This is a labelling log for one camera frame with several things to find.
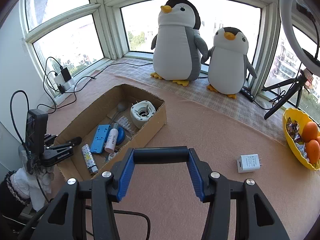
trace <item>penguin feet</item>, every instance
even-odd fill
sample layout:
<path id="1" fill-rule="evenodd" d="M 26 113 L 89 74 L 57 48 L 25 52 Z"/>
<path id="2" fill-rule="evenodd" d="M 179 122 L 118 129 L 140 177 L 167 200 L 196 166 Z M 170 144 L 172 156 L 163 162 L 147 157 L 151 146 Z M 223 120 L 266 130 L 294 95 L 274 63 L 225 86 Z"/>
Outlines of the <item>penguin feet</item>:
<path id="1" fill-rule="evenodd" d="M 236 98 L 237 98 L 236 94 L 227 95 L 227 97 L 228 97 L 228 98 L 233 98 L 233 99 L 236 99 Z"/>
<path id="2" fill-rule="evenodd" d="M 172 80 L 172 83 L 177 83 L 178 85 L 186 87 L 189 84 L 189 80 Z"/>
<path id="3" fill-rule="evenodd" d="M 207 85 L 207 89 L 209 89 L 210 91 L 214 91 L 214 92 L 217 92 L 217 93 L 219 93 L 219 91 L 218 90 L 216 90 L 212 85 Z"/>
<path id="4" fill-rule="evenodd" d="M 160 77 L 156 72 L 151 73 L 150 76 L 152 76 L 152 77 L 154 77 L 154 78 L 158 78 L 158 79 L 163 79 L 163 78 Z"/>

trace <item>yellow bowl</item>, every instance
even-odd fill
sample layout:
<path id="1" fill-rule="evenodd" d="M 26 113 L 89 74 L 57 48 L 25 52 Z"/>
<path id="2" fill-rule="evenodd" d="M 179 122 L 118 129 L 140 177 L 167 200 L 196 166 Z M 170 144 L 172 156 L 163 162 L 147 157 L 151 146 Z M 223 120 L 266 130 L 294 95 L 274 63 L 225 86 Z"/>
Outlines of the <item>yellow bowl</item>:
<path id="1" fill-rule="evenodd" d="M 312 166 L 310 163 L 307 162 L 307 160 L 302 157 L 300 151 L 296 147 L 294 141 L 292 138 L 289 136 L 286 128 L 286 123 L 288 118 L 291 118 L 291 121 L 294 122 L 295 120 L 299 124 L 299 134 L 302 134 L 302 130 L 304 126 L 306 125 L 307 122 L 312 121 L 312 119 L 304 112 L 301 110 L 298 110 L 296 108 L 288 108 L 284 111 L 283 116 L 282 116 L 282 125 L 283 125 L 283 131 L 285 138 L 287 139 L 287 142 L 289 144 L 290 149 L 292 150 L 293 154 L 297 157 L 297 159 L 309 170 L 312 171 L 317 171 L 320 168 L 320 161 L 316 163 L 316 167 Z"/>

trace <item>screw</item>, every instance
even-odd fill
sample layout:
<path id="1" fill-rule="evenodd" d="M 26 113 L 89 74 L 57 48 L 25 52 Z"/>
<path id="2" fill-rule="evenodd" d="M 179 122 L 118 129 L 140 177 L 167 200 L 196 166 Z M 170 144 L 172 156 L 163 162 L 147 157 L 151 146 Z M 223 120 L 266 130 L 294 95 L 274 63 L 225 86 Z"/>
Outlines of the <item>screw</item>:
<path id="1" fill-rule="evenodd" d="M 216 171 L 212 172 L 210 175 L 211 175 L 211 177 L 213 177 L 213 178 L 215 178 L 215 179 L 217 179 L 217 178 L 220 177 L 220 173 L 218 173 L 218 172 L 216 172 Z"/>
<path id="2" fill-rule="evenodd" d="M 110 176 L 111 176 L 111 172 L 110 171 L 104 171 L 102 173 L 102 177 L 104 177 L 104 178 L 109 178 Z"/>
<path id="3" fill-rule="evenodd" d="M 76 183 L 76 179 L 75 178 L 68 179 L 68 184 L 69 185 L 73 185 L 75 183 Z"/>
<path id="4" fill-rule="evenodd" d="M 246 180 L 247 184 L 250 185 L 250 186 L 253 186 L 255 184 L 254 180 L 253 179 L 247 179 Z"/>

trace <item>tripod leg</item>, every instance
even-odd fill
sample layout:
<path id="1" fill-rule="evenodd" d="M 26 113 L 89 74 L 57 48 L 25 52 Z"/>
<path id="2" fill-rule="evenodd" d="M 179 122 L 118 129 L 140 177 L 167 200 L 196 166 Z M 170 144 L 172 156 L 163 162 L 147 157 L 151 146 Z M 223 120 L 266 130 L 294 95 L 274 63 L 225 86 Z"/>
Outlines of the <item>tripod leg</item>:
<path id="1" fill-rule="evenodd" d="M 300 89 L 299 89 L 299 91 L 298 91 L 296 108 L 298 108 L 298 106 L 299 106 L 299 104 L 300 104 L 301 95 L 302 95 L 302 87 L 300 87 Z"/>
<path id="2" fill-rule="evenodd" d="M 276 103 L 265 115 L 264 119 L 267 120 L 271 115 L 273 115 L 281 106 L 284 105 L 294 94 L 300 89 L 300 84 L 295 83 L 292 88 L 290 88 L 287 93 Z"/>
<path id="3" fill-rule="evenodd" d="M 268 87 L 263 88 L 261 90 L 262 91 L 270 91 L 270 90 L 275 89 L 277 87 L 283 87 L 283 86 L 286 86 L 286 85 L 291 85 L 293 83 L 293 81 L 294 81 L 294 78 L 289 78 L 289 79 L 287 79 L 285 81 L 279 82 L 279 83 L 274 84 L 272 86 L 268 86 Z"/>

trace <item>large penguin plush toy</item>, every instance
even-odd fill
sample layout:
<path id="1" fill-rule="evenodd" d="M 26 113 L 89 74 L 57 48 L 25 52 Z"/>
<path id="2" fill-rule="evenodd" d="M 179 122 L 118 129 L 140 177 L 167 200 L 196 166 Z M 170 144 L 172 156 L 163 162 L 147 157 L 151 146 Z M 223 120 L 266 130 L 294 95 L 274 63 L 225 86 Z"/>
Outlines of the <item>large penguin plush toy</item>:
<path id="1" fill-rule="evenodd" d="M 236 99 L 249 73 L 257 78 L 257 73 L 247 58 L 249 43 L 244 34 L 237 28 L 225 27 L 219 29 L 213 38 L 213 47 L 207 57 L 201 62 L 210 59 L 208 70 L 208 89 L 226 94 Z"/>
<path id="2" fill-rule="evenodd" d="M 201 55 L 207 57 L 208 47 L 199 35 L 200 17 L 195 6 L 187 0 L 168 0 L 158 17 L 159 30 L 151 49 L 151 76 L 172 80 L 186 87 L 199 77 Z"/>

